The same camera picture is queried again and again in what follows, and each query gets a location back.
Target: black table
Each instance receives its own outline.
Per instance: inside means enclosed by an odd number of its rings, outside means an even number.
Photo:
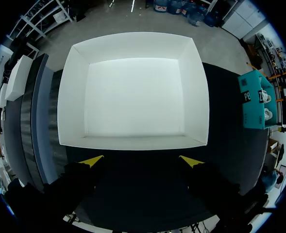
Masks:
[[[152,151],[66,147],[69,162],[104,155],[107,164],[95,192],[77,209],[81,221],[124,232],[159,232],[211,217],[180,177],[179,155],[213,162],[224,177],[241,185],[242,195],[255,185],[265,158],[268,130],[242,127],[237,74],[209,64],[203,66],[210,98],[207,146]]]

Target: concrete floor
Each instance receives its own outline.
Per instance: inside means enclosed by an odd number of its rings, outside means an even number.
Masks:
[[[152,7],[145,9],[145,1],[136,0],[131,13],[132,0],[102,0],[103,3],[88,10],[80,22],[69,21],[40,39],[37,46],[49,55],[47,66],[54,71],[63,69],[72,45],[94,37],[125,32],[161,32],[192,37],[201,60],[212,65],[244,74],[252,70],[249,59],[238,39],[222,28],[211,28],[204,23],[196,28],[182,15],[157,13]]]

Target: blue water bottle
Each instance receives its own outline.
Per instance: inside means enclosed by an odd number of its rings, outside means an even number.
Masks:
[[[186,2],[186,4],[182,7],[182,15],[187,17],[187,15],[193,12],[196,9],[196,4],[193,0]]]
[[[182,0],[171,0],[168,6],[168,12],[173,15],[179,15],[182,12],[182,6]]]
[[[169,0],[154,0],[153,8],[156,12],[165,13],[168,10]]]

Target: white box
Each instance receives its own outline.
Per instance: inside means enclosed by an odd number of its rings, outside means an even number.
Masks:
[[[7,101],[5,100],[7,85],[8,84],[4,83],[0,89],[0,108],[5,107],[7,104]]]
[[[57,117],[61,145],[109,150],[206,145],[208,86],[192,38],[120,33],[73,45]]]
[[[6,100],[15,101],[24,95],[25,85],[33,60],[23,55],[13,67],[6,90]]]

